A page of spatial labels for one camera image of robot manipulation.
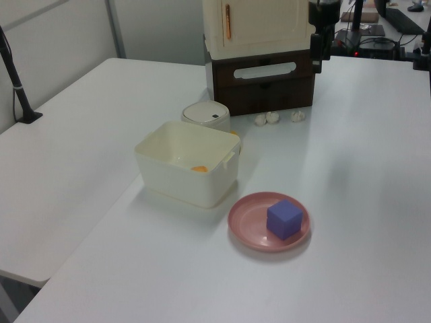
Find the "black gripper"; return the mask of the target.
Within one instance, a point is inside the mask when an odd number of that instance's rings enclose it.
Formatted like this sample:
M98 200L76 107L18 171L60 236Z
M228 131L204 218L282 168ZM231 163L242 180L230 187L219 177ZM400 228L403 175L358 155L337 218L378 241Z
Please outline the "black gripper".
M339 21L340 9L340 0L308 2L308 22L315 27L316 33L323 33L322 36L320 34L310 35L310 59L313 73L321 73L322 60L328 61L331 58L334 25Z

